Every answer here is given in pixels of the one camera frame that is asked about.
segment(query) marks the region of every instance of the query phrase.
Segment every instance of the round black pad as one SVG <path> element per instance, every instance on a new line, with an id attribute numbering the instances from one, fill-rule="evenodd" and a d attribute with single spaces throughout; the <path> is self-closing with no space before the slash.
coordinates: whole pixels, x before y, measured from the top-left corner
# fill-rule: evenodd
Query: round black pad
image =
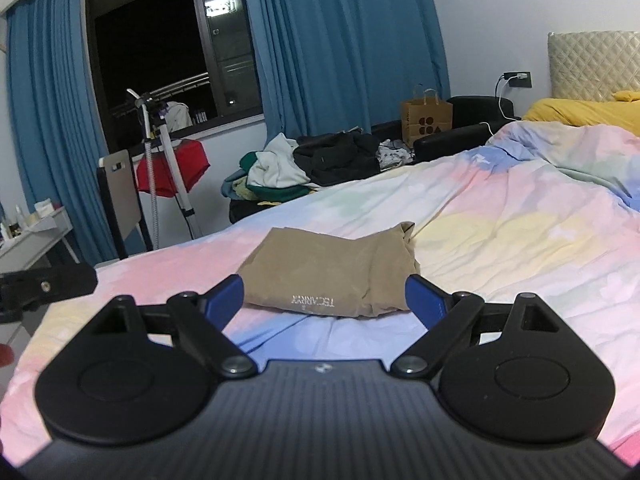
<path id="1" fill-rule="evenodd" d="M 210 392 L 202 366 L 139 335 L 79 335 L 43 371 L 35 390 L 48 429 L 98 446 L 130 446 L 171 433 Z"/>
<path id="2" fill-rule="evenodd" d="M 514 397 L 550 399 L 569 385 L 569 372 L 550 359 L 520 357 L 498 365 L 495 382 Z"/>
<path id="3" fill-rule="evenodd" d="M 123 402 L 143 395 L 154 374 L 143 362 L 132 359 L 106 361 L 89 366 L 80 375 L 80 389 L 104 402 Z"/>
<path id="4" fill-rule="evenodd" d="M 500 338 L 453 356 L 438 386 L 444 406 L 462 424 L 510 442 L 555 445 L 597 436 L 614 397 L 608 370 L 579 340 L 555 345 L 551 333 L 526 338 L 521 332 L 519 341 Z"/>

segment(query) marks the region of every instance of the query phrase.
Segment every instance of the bed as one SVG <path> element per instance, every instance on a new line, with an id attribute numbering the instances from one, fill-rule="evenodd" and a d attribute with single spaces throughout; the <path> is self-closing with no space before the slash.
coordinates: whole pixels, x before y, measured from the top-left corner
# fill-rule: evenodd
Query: bed
<path id="1" fill-rule="evenodd" d="M 640 32 L 550 34 L 548 52 L 552 97 L 525 120 L 610 124 L 640 136 Z"/>
<path id="2" fill-rule="evenodd" d="M 118 294 L 164 302 L 235 272 L 273 227 L 359 238 L 403 221 L 420 273 L 487 301 L 538 293 L 612 371 L 616 400 L 600 440 L 634 463 L 640 431 L 640 139 L 614 126 L 505 126 L 487 146 L 341 184 L 195 242 L 98 271 L 94 294 L 50 307 L 0 405 L 4 455 L 21 465 L 49 441 L 33 401 L 39 372 Z M 268 359 L 379 358 L 386 366 L 424 327 L 306 316 L 245 305 L 225 333 Z"/>

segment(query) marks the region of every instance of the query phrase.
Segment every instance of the white cable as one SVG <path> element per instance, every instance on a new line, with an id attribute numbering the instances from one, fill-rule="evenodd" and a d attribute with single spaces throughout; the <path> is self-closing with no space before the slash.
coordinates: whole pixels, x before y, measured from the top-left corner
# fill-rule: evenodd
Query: white cable
<path id="1" fill-rule="evenodd" d="M 514 75 L 511 76 L 510 78 L 508 78 L 505 82 L 504 85 L 502 85 L 502 89 L 500 90 L 500 97 L 498 97 L 498 108 L 500 108 L 500 113 L 502 114 L 502 116 L 507 119 L 508 121 L 516 121 L 517 119 L 514 119 L 513 117 L 507 117 L 504 112 L 502 111 L 502 94 L 504 93 L 504 89 L 507 88 L 507 86 L 509 86 L 509 81 L 511 81 L 512 79 L 520 79 L 518 76 Z"/>
<path id="2" fill-rule="evenodd" d="M 480 124 L 486 124 L 486 127 L 487 127 L 487 128 L 489 128 L 489 133 L 491 134 L 491 136 L 493 137 L 493 136 L 495 135 L 495 134 L 491 131 L 491 125 L 490 125 L 489 123 L 482 122 L 482 123 L 480 123 Z"/>

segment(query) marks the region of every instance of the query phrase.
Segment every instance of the bottle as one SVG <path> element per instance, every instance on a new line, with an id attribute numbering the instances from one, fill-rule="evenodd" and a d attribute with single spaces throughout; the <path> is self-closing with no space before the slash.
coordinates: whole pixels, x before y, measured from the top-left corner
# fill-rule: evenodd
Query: bottle
<path id="1" fill-rule="evenodd" d="M 20 226 L 20 232 L 27 230 L 27 219 L 22 214 L 22 209 L 20 209 L 19 205 L 15 207 L 15 221 Z"/>
<path id="2" fill-rule="evenodd" d="M 7 231 L 4 221 L 0 222 L 0 235 L 2 236 L 2 240 L 5 242 L 11 240 L 11 236 L 9 236 L 9 231 Z"/>

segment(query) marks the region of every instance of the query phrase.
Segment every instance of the window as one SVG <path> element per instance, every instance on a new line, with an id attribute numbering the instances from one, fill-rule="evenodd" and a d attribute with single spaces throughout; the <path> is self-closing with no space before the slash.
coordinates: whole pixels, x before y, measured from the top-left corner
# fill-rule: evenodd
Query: window
<path id="1" fill-rule="evenodd" d="M 174 138 L 262 112 L 245 0 L 86 1 L 89 59 L 111 153 L 142 152 L 127 88 L 188 109 L 170 124 Z"/>

